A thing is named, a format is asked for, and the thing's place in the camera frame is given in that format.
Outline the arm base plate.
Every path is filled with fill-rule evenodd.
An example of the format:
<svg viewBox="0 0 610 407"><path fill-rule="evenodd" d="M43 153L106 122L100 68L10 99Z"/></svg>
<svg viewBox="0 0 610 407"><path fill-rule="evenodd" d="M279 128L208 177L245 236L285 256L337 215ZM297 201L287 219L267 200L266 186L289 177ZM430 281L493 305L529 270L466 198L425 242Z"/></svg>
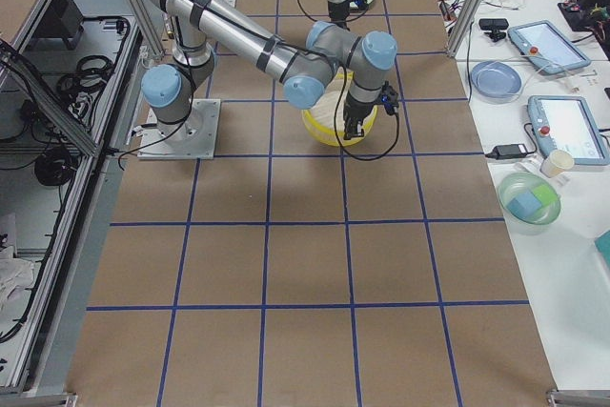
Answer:
<svg viewBox="0 0 610 407"><path fill-rule="evenodd" d="M149 108L147 122L154 127L143 131L144 148L137 151L142 160L190 160L214 158L218 122L221 111L220 99L198 99L193 102L189 119L177 133L167 138L174 130L168 125L157 126L156 116Z"/></svg>

